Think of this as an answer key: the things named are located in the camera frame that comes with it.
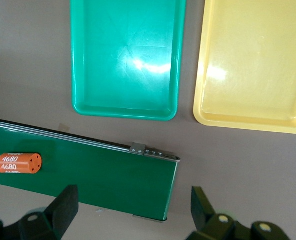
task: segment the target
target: green tray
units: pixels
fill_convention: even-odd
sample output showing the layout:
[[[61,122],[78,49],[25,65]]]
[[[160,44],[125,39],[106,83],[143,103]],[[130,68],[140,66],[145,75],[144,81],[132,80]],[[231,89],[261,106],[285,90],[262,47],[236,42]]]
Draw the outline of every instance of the green tray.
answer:
[[[168,121],[177,112],[185,0],[70,0],[72,106]]]
[[[0,173],[0,185],[55,197],[67,185],[77,185],[81,203],[164,221],[179,158],[163,154],[170,160],[160,159],[158,152],[152,158],[151,149],[136,150],[0,121],[0,155],[42,157],[38,173]],[[147,155],[132,154],[142,151]]]

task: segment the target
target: battery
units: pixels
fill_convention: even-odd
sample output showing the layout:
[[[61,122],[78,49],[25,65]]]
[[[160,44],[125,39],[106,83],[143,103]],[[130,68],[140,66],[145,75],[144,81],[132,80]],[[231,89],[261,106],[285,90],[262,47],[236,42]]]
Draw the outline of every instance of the battery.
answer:
[[[0,173],[36,174],[41,163],[38,153],[4,153],[0,156]]]

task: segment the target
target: yellow tray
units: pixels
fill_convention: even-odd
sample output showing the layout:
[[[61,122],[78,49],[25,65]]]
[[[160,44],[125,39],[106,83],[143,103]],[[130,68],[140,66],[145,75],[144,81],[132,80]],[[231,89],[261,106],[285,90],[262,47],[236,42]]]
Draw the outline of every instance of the yellow tray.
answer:
[[[296,134],[296,0],[206,0],[193,112]]]

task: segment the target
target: orange cylinder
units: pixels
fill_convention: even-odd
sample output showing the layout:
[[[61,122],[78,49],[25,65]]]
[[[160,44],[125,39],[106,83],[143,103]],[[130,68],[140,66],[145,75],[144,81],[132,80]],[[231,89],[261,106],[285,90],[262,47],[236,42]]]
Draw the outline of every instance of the orange cylinder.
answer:
[[[41,163],[37,153],[4,153],[0,156],[0,173],[36,174]]]

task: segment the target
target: gray table surface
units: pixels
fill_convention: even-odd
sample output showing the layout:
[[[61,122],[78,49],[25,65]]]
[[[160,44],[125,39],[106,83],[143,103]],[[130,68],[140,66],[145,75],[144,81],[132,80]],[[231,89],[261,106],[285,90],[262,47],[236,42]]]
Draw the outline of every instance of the gray table surface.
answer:
[[[70,99],[68,0],[0,0],[0,119],[181,157],[168,221],[80,205],[63,239],[182,240],[194,230],[191,186],[249,227],[262,220],[296,239],[296,135],[203,126],[192,105],[204,2],[187,0],[179,110],[169,122],[81,116]],[[0,186],[0,219],[18,220],[53,198]]]

